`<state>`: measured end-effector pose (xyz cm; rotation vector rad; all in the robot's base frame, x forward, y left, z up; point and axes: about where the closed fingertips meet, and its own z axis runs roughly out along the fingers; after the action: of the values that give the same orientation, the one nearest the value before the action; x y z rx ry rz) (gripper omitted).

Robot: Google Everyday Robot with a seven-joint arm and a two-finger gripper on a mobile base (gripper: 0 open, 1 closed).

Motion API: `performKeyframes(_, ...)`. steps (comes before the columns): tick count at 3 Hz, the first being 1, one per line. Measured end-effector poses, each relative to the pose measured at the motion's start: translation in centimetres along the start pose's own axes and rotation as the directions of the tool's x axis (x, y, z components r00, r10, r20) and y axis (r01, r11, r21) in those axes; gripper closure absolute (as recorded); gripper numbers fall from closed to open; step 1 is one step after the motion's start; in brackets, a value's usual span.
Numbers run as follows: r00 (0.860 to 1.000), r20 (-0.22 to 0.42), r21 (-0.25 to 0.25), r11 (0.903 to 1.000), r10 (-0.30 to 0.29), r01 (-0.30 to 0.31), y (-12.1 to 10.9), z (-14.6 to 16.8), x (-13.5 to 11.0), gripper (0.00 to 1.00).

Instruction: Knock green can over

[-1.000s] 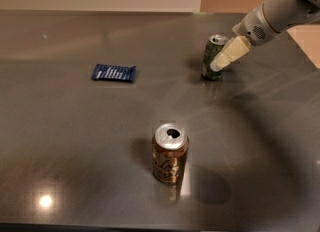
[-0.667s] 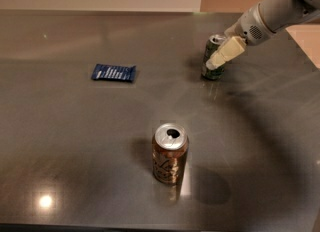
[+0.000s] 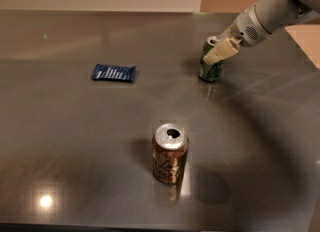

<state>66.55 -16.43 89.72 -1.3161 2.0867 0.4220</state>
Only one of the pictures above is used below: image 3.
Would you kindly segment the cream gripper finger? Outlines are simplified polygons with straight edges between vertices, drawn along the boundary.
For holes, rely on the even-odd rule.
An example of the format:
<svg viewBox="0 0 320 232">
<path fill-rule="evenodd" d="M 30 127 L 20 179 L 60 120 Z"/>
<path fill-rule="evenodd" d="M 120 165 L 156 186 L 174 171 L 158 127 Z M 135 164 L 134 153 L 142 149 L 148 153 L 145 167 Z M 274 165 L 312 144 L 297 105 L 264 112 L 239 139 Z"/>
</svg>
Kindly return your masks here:
<svg viewBox="0 0 320 232">
<path fill-rule="evenodd" d="M 219 36 L 218 38 L 220 40 L 222 39 L 228 39 L 228 38 L 234 38 L 235 33 L 234 33 L 234 27 L 230 25 L 228 28 L 226 28 Z"/>
<path fill-rule="evenodd" d="M 239 41 L 232 37 L 213 39 L 214 46 L 204 55 L 204 62 L 213 65 L 230 58 L 239 52 Z"/>
</svg>

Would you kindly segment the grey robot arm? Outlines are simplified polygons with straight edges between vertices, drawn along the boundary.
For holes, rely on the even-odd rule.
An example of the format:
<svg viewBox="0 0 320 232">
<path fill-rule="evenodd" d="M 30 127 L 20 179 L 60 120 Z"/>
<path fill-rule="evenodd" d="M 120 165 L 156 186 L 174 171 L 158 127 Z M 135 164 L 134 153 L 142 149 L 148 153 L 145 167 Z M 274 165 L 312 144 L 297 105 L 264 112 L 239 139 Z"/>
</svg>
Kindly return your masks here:
<svg viewBox="0 0 320 232">
<path fill-rule="evenodd" d="M 280 29 L 305 23 L 320 14 L 320 0 L 260 0 L 240 13 L 217 37 L 216 45 L 204 55 L 213 65 L 255 46 Z"/>
</svg>

